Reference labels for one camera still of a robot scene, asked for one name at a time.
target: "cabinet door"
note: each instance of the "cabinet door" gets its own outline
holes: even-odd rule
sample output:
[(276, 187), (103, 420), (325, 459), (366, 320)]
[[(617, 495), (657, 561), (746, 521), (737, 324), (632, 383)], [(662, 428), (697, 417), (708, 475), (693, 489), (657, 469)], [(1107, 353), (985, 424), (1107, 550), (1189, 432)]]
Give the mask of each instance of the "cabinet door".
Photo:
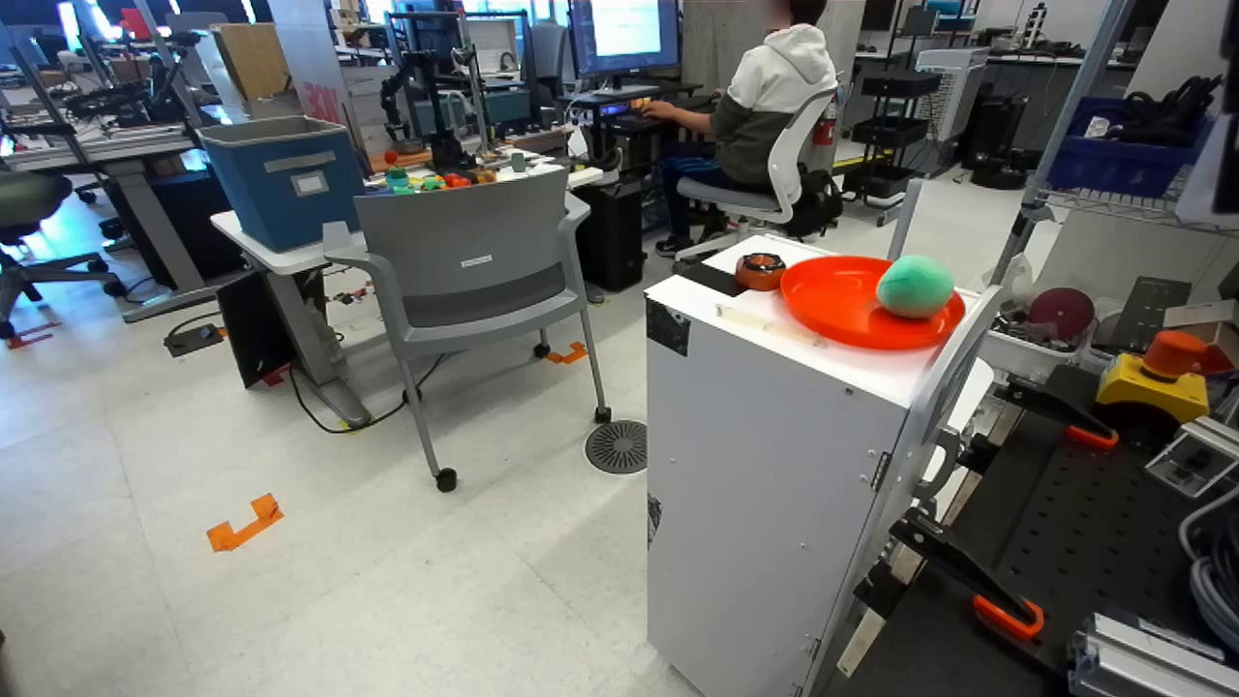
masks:
[(693, 324), (652, 340), (652, 642), (708, 697), (794, 693), (901, 410)]

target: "orange tape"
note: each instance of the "orange tape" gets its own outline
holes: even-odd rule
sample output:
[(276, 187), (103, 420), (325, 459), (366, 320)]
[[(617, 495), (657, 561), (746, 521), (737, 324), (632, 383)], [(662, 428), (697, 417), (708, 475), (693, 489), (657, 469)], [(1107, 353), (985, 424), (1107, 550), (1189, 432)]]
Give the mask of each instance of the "orange tape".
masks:
[(582, 362), (588, 347), (572, 340), (564, 353), (546, 353), (546, 362)]
[(254, 508), (254, 519), (249, 526), (240, 526), (240, 529), (233, 529), (227, 521), (210, 526), (204, 529), (210, 550), (217, 550), (217, 552), (219, 550), (237, 550), (237, 544), (250, 540), (254, 533), (264, 533), (268, 526), (276, 526), (281, 519), (276, 495), (259, 495), (259, 498), (250, 498), (250, 508)]

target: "cable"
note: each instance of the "cable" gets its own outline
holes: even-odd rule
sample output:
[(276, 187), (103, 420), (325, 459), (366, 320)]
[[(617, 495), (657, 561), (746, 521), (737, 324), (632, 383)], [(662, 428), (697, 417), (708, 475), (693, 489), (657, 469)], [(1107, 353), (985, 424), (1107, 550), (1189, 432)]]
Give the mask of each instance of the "cable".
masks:
[(325, 420), (308, 410), (308, 402), (307, 402), (307, 393), (302, 393), (302, 383), (299, 383), (299, 369), (290, 369), (290, 383), (295, 383), (299, 405), (307, 410), (307, 417), (308, 417), (323, 432), (359, 432), (359, 428), (372, 428), (372, 424), (395, 417), (395, 414), (406, 405), (406, 393), (399, 393), (399, 402), (395, 402), (390, 410), (383, 410), (378, 417), (372, 417), (372, 420), (363, 420), (363, 424), (334, 428), (334, 424), (325, 424)]
[(188, 324), (197, 324), (197, 320), (210, 320), (210, 317), (219, 317), (219, 315), (192, 315), (192, 317), (170, 324), (170, 330), (164, 333), (164, 346), (168, 346), (170, 335), (177, 335), (183, 330), (188, 330)]
[(1205, 550), (1191, 544), (1191, 526), (1208, 516), (1222, 512), (1239, 498), (1239, 482), (1191, 512), (1176, 526), (1176, 540), (1191, 556), (1189, 592), (1198, 600), (1199, 618), (1212, 627), (1218, 642), (1239, 651), (1239, 512), (1227, 512), (1222, 521), (1205, 539)]
[(435, 355), (435, 362), (417, 375), (417, 383), (414, 383), (417, 402), (424, 402), (422, 388), (424, 388), (424, 379), (435, 379), (435, 370), (441, 369), (441, 360), (445, 360), (445, 355)]

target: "blue bin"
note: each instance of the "blue bin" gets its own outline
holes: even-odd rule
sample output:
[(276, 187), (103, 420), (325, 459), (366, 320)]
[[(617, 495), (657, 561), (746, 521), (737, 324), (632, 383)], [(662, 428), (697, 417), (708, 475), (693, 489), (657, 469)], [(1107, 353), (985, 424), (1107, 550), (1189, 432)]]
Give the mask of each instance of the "blue bin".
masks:
[(268, 249), (307, 249), (323, 223), (356, 223), (359, 162), (341, 124), (254, 121), (200, 127), (210, 162), (245, 223)]
[(1130, 197), (1164, 197), (1168, 180), (1205, 146), (1208, 121), (1199, 124), (1191, 146), (1083, 140), (1083, 127), (1092, 115), (1114, 121), (1118, 111), (1124, 111), (1124, 102), (1107, 102), (1107, 95), (1080, 102), (1070, 124), (1070, 140), (1059, 144), (1048, 169), (1053, 189), (1112, 189)]

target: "person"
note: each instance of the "person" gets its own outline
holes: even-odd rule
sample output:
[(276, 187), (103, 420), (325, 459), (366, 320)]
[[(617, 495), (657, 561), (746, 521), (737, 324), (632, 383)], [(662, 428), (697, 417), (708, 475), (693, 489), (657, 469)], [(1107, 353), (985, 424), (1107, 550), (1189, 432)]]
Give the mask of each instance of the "person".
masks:
[(671, 236), (657, 253), (688, 249), (688, 201), (676, 193), (683, 178), (772, 189), (768, 156), (777, 133), (814, 93), (835, 90), (835, 67), (818, 28), (822, 13), (826, 0), (776, 0), (768, 38), (739, 58), (733, 86), (716, 95), (711, 111), (652, 95), (632, 103), (645, 121), (666, 121), (708, 140), (662, 156), (657, 174)]

